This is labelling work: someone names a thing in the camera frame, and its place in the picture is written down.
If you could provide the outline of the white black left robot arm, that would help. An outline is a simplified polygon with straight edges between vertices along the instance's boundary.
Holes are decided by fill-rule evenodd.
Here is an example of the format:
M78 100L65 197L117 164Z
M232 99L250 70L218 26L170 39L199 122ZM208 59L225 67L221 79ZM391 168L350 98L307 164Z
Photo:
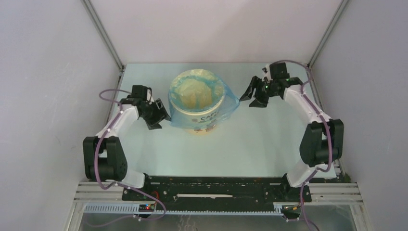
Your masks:
M161 129L160 122L171 117L161 99L154 99L152 89L144 85L134 85L127 97L114 103L118 106L116 115L100 132L83 140L85 175L91 181L133 187L134 195L144 201L151 197L152 187L145 183L145 173L128 168L120 136L140 118L154 130Z

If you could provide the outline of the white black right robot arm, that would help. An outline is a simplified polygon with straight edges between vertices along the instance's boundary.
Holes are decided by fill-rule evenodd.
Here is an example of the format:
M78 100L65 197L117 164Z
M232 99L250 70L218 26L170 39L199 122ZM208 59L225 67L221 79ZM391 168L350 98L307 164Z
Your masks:
M306 129L303 134L299 154L300 161L286 174L286 184L280 187L280 196L292 201L299 195L317 172L329 172L335 160L343 152L344 123L332 119L313 102L306 92L306 84L312 73L305 66L307 81L291 77L287 70L287 60L276 61L263 68L263 78L252 77L240 101L252 100L250 107L265 108L272 97L279 96L293 108Z

